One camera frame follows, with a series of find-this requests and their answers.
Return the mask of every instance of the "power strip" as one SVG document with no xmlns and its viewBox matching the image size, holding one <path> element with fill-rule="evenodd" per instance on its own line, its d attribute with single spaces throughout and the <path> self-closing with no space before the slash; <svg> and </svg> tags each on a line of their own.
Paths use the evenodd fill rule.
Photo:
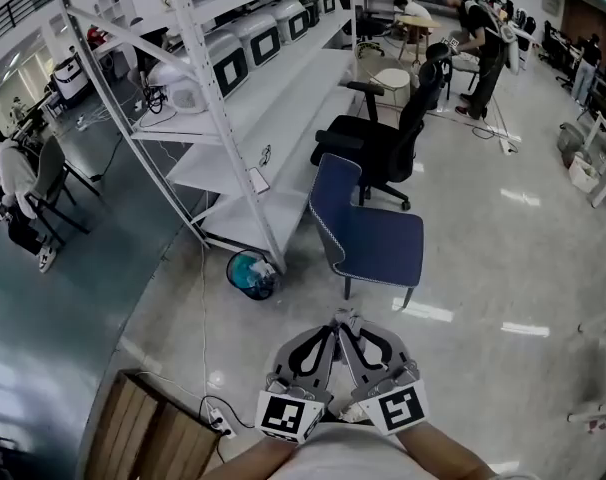
<svg viewBox="0 0 606 480">
<path fill-rule="evenodd" d="M 236 432 L 232 430 L 232 425 L 225 419 L 223 413 L 220 409 L 212 409 L 210 411 L 210 416 L 212 417 L 212 428 L 221 434 L 223 434 L 228 439 L 234 439 L 236 437 Z"/>
</svg>

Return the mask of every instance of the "dark pants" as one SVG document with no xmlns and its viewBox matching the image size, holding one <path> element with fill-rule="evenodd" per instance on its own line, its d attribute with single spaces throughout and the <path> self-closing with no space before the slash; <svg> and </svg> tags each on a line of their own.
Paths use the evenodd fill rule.
<svg viewBox="0 0 606 480">
<path fill-rule="evenodd" d="M 487 107 L 492 99 L 496 82 L 505 62 L 507 61 L 507 47 L 502 48 L 498 57 L 487 57 L 481 55 L 479 59 L 479 81 L 476 84 L 474 94 L 472 94 L 472 103 L 468 109 L 468 114 L 472 119 L 480 119 L 483 109 Z"/>
<path fill-rule="evenodd" d="M 30 227 L 30 219 L 23 215 L 23 212 L 19 208 L 13 207 L 10 213 L 12 221 L 8 224 L 7 228 L 10 240 L 36 256 L 41 251 L 43 245 L 38 240 L 38 231 Z"/>
</svg>

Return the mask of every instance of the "white shirt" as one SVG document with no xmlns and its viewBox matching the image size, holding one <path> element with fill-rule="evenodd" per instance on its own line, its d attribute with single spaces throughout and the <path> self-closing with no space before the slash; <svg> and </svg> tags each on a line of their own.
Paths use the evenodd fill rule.
<svg viewBox="0 0 606 480">
<path fill-rule="evenodd" d="M 12 206 L 16 199 L 23 214 L 29 219 L 36 219 L 36 213 L 25 199 L 36 183 L 36 173 L 16 145 L 11 139 L 0 143 L 1 187 L 5 192 L 3 204 Z"/>
<path fill-rule="evenodd" d="M 494 480 L 531 480 L 510 474 Z M 396 438 L 383 437 L 373 427 L 320 424 L 292 459 L 270 480 L 434 480 L 414 462 Z"/>
<path fill-rule="evenodd" d="M 406 6 L 405 9 L 403 10 L 403 14 L 407 14 L 408 16 L 419 16 L 421 18 L 426 18 L 428 20 L 432 19 L 432 16 L 430 15 L 430 13 L 428 12 L 428 10 L 423 7 L 420 4 L 417 4 L 416 2 L 409 2 Z"/>
</svg>

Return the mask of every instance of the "sneaker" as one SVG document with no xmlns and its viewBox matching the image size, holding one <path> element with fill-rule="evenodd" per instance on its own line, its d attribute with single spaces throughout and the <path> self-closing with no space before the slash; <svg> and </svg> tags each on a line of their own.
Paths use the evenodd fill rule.
<svg viewBox="0 0 606 480">
<path fill-rule="evenodd" d="M 39 271 L 42 274 L 45 274 L 48 270 L 50 270 L 52 263 L 54 263 L 54 260 L 56 259 L 56 249 L 53 247 L 43 247 L 41 252 L 39 252 L 38 258 Z"/>
</svg>

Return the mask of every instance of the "white box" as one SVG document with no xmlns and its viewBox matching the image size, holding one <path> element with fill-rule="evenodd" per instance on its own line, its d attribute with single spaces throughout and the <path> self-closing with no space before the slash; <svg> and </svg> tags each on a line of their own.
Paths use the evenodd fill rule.
<svg viewBox="0 0 606 480">
<path fill-rule="evenodd" d="M 570 180 L 572 185 L 578 187 L 582 192 L 589 194 L 599 184 L 599 176 L 596 169 L 580 158 L 574 157 L 570 165 Z"/>
</svg>

